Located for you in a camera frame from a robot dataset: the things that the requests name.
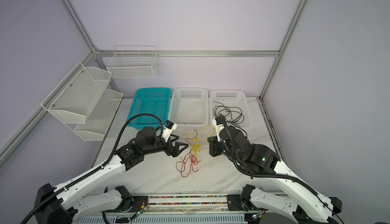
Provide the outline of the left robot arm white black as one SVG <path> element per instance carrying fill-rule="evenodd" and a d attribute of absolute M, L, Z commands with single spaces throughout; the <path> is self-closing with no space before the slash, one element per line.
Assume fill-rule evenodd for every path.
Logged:
<path fill-rule="evenodd" d="M 121 137 L 130 122 L 139 117 L 152 117 L 158 127 L 145 127 L 136 137 L 119 147 Z M 22 220 L 23 224 L 35 217 L 39 224 L 73 224 L 80 219 L 84 205 L 78 202 L 87 193 L 105 181 L 122 174 L 144 161 L 146 155 L 164 152 L 167 156 L 178 157 L 188 148 L 187 143 L 178 141 L 173 134 L 177 125 L 167 120 L 162 122 L 153 114 L 142 113 L 128 119 L 122 126 L 108 158 L 96 167 L 64 183 L 52 186 L 50 183 L 39 188 L 33 209 Z"/>

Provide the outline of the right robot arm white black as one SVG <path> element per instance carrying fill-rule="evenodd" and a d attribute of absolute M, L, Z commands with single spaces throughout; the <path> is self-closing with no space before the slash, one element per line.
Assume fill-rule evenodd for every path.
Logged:
<path fill-rule="evenodd" d="M 209 154 L 226 156 L 241 174 L 256 179 L 269 179 L 285 194 L 268 193 L 260 187 L 247 184 L 238 195 L 227 198 L 229 210 L 256 214 L 248 222 L 258 224 L 266 211 L 282 215 L 296 224 L 339 224 L 342 219 L 342 201 L 327 197 L 295 174 L 280 156 L 263 144 L 252 144 L 244 133 L 227 123 L 220 114 L 212 120 L 216 136 L 209 137 Z"/>

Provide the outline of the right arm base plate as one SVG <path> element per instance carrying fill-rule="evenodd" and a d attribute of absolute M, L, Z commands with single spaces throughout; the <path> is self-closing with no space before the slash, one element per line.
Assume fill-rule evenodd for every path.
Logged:
<path fill-rule="evenodd" d="M 251 196 L 227 195 L 227 207 L 229 211 L 267 211 L 265 208 L 254 206 L 251 203 Z"/>

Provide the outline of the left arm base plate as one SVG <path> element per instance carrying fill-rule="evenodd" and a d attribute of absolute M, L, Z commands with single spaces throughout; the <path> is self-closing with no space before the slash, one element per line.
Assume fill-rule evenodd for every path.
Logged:
<path fill-rule="evenodd" d="M 114 210 L 108 210 L 106 213 L 135 213 L 140 211 L 143 205 L 147 205 L 148 201 L 148 196 L 133 196 L 130 202 L 127 201 L 125 204 L 120 204 L 118 208 Z"/>

